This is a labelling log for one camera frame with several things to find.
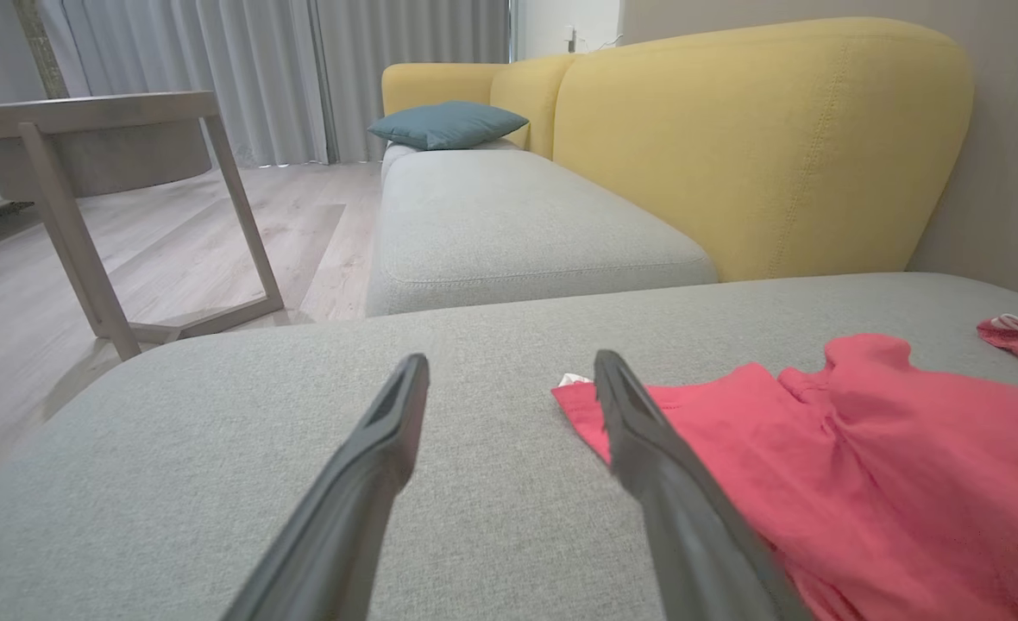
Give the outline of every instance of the blue pillow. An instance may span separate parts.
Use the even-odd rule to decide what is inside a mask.
[[[471,102],[443,102],[396,111],[367,128],[380,138],[418,150],[469,150],[524,126],[509,110]]]

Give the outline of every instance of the curtain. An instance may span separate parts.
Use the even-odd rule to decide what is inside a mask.
[[[213,91],[237,164],[327,161],[307,0],[47,0],[92,95]]]
[[[382,117],[382,71],[394,63],[505,63],[508,0],[315,0],[341,161],[381,161],[366,128]]]

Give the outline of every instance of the wooden floor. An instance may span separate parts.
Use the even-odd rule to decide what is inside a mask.
[[[286,310],[236,330],[362,318],[379,165],[241,177]],[[82,212],[132,322],[181,324],[263,294],[216,172],[82,201]],[[118,362],[92,335],[45,228],[27,223],[0,240],[0,464]]]

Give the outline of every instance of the sofa armrest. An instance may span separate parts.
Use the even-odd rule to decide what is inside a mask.
[[[405,63],[382,72],[384,113],[429,106],[452,99],[490,103],[490,83],[504,64]]]

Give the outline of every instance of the gray fabric upholstery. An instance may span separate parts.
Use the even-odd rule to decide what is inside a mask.
[[[647,384],[760,361],[823,366],[830,338],[1018,385],[975,324],[1018,294],[935,274],[731,283],[248,330],[144,353],[0,471],[0,618],[218,618],[399,358],[432,388],[372,618],[663,618],[638,506],[549,393],[598,348]]]
[[[510,152],[519,152],[520,147],[514,145],[509,138],[497,138],[497,140],[490,140],[489,143],[473,146],[470,150],[509,150]],[[390,172],[391,166],[394,166],[394,162],[398,161],[399,157],[421,153],[423,153],[422,150],[416,150],[414,147],[408,145],[387,143],[387,153],[382,155],[383,183],[387,182],[387,173]]]
[[[716,282],[689,237],[528,152],[399,158],[384,182],[371,316]]]

